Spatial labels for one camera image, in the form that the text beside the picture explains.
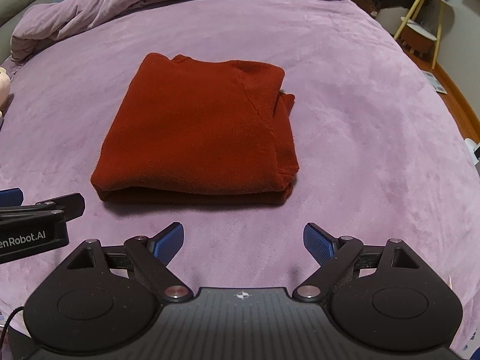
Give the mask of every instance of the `purple blanket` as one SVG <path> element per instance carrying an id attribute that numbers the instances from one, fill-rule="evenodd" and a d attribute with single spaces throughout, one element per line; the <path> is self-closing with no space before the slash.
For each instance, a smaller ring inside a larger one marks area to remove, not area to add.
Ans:
<path id="1" fill-rule="evenodd" d="M 282 207 L 98 199 L 89 179 L 102 141 L 150 52 L 285 69 L 283 89 L 296 95 L 290 120 L 300 171 Z M 479 320 L 477 172 L 441 98 L 392 37 L 349 0 L 150 5 L 34 56 L 17 71 L 11 92 L 0 131 L 0 188 L 20 187 L 26 203 L 81 192 L 86 210 L 69 223 L 68 247 L 0 265 L 2 312 L 24 304 L 82 240 L 117 245 L 173 221 L 183 223 L 185 245 L 169 269 L 194 290 L 291 290 L 318 267 L 302 244 L 303 227 L 315 222 L 366 244 L 402 238 L 445 281 L 450 275 L 465 309 L 456 350 Z M 19 319 L 13 327 L 25 332 Z"/>

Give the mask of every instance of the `yellow table leg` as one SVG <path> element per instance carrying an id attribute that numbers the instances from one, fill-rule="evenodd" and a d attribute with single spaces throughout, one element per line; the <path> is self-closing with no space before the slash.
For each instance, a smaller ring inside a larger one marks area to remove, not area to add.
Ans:
<path id="1" fill-rule="evenodd" d="M 433 54 L 433 61 L 431 62 L 431 69 L 435 69 L 437 64 L 438 49 L 440 48 L 440 37 L 442 36 L 442 22 L 443 22 L 443 5 L 440 4 L 440 10 L 438 12 L 438 28 L 437 28 L 437 40 L 435 42 L 435 53 Z"/>
<path id="2" fill-rule="evenodd" d="M 417 16 L 419 15 L 420 10 L 422 9 L 422 5 L 423 5 L 424 2 L 425 2 L 425 0 L 420 0 L 420 2 L 418 3 L 418 7 L 417 7 L 417 9 L 415 9 L 415 13 L 412 16 L 413 21 L 415 21 Z"/>
<path id="3" fill-rule="evenodd" d="M 405 19 L 402 21 L 402 24 L 400 24 L 400 27 L 398 28 L 397 32 L 395 33 L 395 36 L 393 37 L 395 40 L 397 40 L 400 34 L 402 33 L 403 29 L 409 22 L 409 19 L 412 17 L 413 12 L 415 11 L 415 9 L 417 9 L 419 3 L 420 3 L 420 0 L 415 0 L 415 2 L 413 3 L 412 8 L 410 8 L 409 12 L 406 14 Z"/>

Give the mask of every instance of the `beige headboard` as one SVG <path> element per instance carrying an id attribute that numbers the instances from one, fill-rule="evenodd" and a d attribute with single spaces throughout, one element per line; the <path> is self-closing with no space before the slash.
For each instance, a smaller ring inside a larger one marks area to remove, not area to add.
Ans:
<path id="1" fill-rule="evenodd" d="M 10 39 L 24 12 L 35 4 L 53 0 L 0 0 L 0 64 L 10 55 Z"/>

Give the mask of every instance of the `pink stuffed animal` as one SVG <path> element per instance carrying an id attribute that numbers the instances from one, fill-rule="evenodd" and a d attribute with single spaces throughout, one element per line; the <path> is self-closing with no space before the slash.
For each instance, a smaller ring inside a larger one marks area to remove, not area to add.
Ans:
<path id="1" fill-rule="evenodd" d="M 3 105 L 7 101 L 7 97 L 10 94 L 10 77 L 8 77 L 7 71 L 0 67 L 0 127 L 3 123 L 2 109 Z"/>

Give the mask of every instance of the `folded red sweater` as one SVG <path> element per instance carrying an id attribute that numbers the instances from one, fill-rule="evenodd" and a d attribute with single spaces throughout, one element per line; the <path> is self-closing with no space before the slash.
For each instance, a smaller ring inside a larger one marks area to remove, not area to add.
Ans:
<path id="1" fill-rule="evenodd" d="M 299 169 L 285 72 L 248 61 L 149 54 L 91 182 L 124 203 L 282 204 Z"/>

